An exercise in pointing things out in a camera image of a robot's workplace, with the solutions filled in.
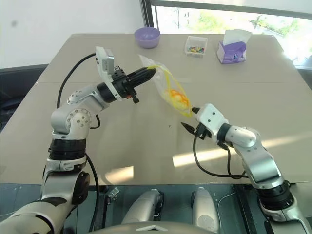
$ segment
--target table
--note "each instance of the table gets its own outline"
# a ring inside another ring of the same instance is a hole
[[[293,183],[311,181],[312,91],[283,55],[277,40],[252,35],[247,60],[222,65],[215,53],[223,35],[199,36],[208,38],[203,58],[184,54],[187,35],[162,35],[154,49],[140,48],[128,34],[72,35],[0,134],[0,182],[41,184],[52,140],[50,115],[60,84],[77,61],[95,51],[95,46],[112,49],[115,65],[126,73],[142,66],[137,54],[164,63],[181,82],[193,106],[213,103],[231,124],[257,129],[285,179]],[[73,90],[100,82],[95,60],[85,61],[66,84],[62,102]],[[136,90],[140,103],[111,103],[99,114],[101,127],[89,133],[87,153],[100,184],[249,182],[200,171],[192,154],[193,136],[180,124],[196,126],[196,120],[170,107],[151,81]],[[205,140],[198,141],[197,151],[203,167],[226,173],[224,150]],[[232,158],[232,173],[241,173],[241,159],[235,154]]]

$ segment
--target purple bowl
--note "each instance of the purple bowl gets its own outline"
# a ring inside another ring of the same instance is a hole
[[[139,46],[143,48],[154,48],[158,45],[160,31],[153,27],[144,27],[136,30],[135,38]]]

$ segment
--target window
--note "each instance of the window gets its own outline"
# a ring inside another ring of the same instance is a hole
[[[293,61],[312,58],[312,19],[247,12],[152,6],[154,26],[163,34],[224,34],[244,29],[276,37]]]

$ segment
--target small clear container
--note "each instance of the small clear container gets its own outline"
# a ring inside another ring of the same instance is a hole
[[[184,52],[194,57],[202,57],[206,53],[207,38],[188,36]]]

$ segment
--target black cable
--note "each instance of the black cable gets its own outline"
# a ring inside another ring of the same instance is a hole
[[[72,73],[76,70],[76,68],[82,64],[84,61],[86,61],[88,58],[91,58],[93,56],[95,56],[96,54],[95,53],[92,53],[84,58],[82,58],[78,63],[76,63],[76,65],[70,70],[70,72],[67,74],[66,78],[64,79],[62,85],[60,86],[59,88],[59,91],[58,91],[58,100],[57,100],[57,108],[59,108],[60,106],[60,98],[62,96],[62,92],[63,92],[63,89],[64,89],[64,86],[66,84],[66,82],[68,81],[69,77],[72,75]],[[96,128],[99,128],[101,126],[101,122],[99,120],[99,117],[98,115],[96,115],[96,118],[97,118],[97,127],[91,127],[90,129],[96,129]],[[95,180],[95,183],[96,183],[96,204],[95,204],[95,208],[94,208],[94,212],[93,212],[93,216],[92,216],[92,220],[91,220],[91,224],[90,224],[90,228],[89,228],[89,232],[92,231],[93,229],[93,226],[94,226],[94,223],[95,223],[95,220],[96,220],[96,216],[97,216],[97,213],[98,213],[98,200],[99,200],[99,184],[98,184],[98,176],[97,176],[97,172],[94,168],[94,165],[91,161],[91,159],[89,158],[89,156],[87,155],[87,153],[85,153],[86,157],[87,157],[87,161],[88,163],[90,164],[90,167],[91,167],[91,170],[92,170],[92,173],[93,173],[93,176],[94,176],[94,180]]]
[[[96,118],[97,118],[97,127],[91,127],[90,129],[96,129],[96,128],[99,128],[101,126],[101,122],[99,120],[98,115],[96,115]]]
[[[76,70],[76,68],[82,64],[84,61],[86,61],[88,58],[91,58],[93,57],[94,55],[96,55],[95,53],[92,53],[86,57],[84,57],[83,59],[81,59],[78,63],[76,63],[76,65],[70,70],[70,72],[67,74],[67,76],[65,77],[62,85],[60,86],[59,88],[59,91],[58,91],[58,100],[57,100],[57,108],[60,106],[60,98],[62,96],[62,92],[63,92],[63,89],[64,89],[64,86],[66,84],[66,82],[68,81],[69,77],[72,75],[72,73]],[[97,127],[91,127],[90,129],[96,129],[96,128],[99,128],[101,126],[101,122],[99,120],[99,117],[98,115],[96,115],[96,118],[97,118]]]
[[[196,165],[205,173],[211,175],[211,176],[216,176],[216,177],[243,177],[243,178],[248,178],[248,176],[246,175],[221,175],[221,174],[216,174],[216,173],[213,173],[213,172],[209,172],[207,171],[205,168],[203,168],[200,164],[199,164],[199,161],[197,159],[197,155],[196,155],[196,140],[197,140],[197,137],[195,135],[194,137],[194,141],[193,141],[193,154],[194,154],[194,159],[195,159],[195,162],[196,162]]]
[[[82,64],[85,60],[87,60],[88,58],[93,57],[94,55],[96,55],[95,53],[92,53],[86,57],[84,57],[83,59],[81,59],[78,63],[76,63],[76,65],[70,70],[70,72],[68,73],[68,75],[66,76],[65,80],[63,81],[62,85],[59,88],[59,92],[58,92],[58,101],[57,101],[57,108],[59,107],[60,104],[60,97],[62,95],[63,92],[63,88],[66,84],[66,82],[68,81],[69,77],[72,75],[72,73],[76,70],[76,68]]]
[[[89,228],[89,232],[92,232],[93,230],[93,226],[94,226],[94,223],[96,221],[96,216],[97,216],[97,213],[98,213],[98,200],[99,200],[99,184],[98,184],[98,176],[97,176],[97,172],[96,172],[96,169],[94,168],[94,165],[90,159],[90,157],[88,156],[87,153],[84,153],[87,157],[87,161],[91,167],[91,170],[92,170],[92,173],[93,173],[93,176],[94,176],[94,180],[95,180],[95,183],[96,183],[96,204],[95,204],[95,208],[94,208],[94,212],[93,212],[93,216],[92,216],[92,220],[91,220],[91,224],[90,224],[90,228]]]
[[[231,167],[230,167],[230,165],[231,165],[231,151],[230,151],[230,149],[227,146],[226,146],[226,151],[228,152],[228,164],[227,164],[228,174],[230,176],[232,176],[232,179],[241,179],[242,176],[244,176],[246,172],[243,171],[242,175],[240,175],[239,177],[235,177],[235,176],[232,175]]]

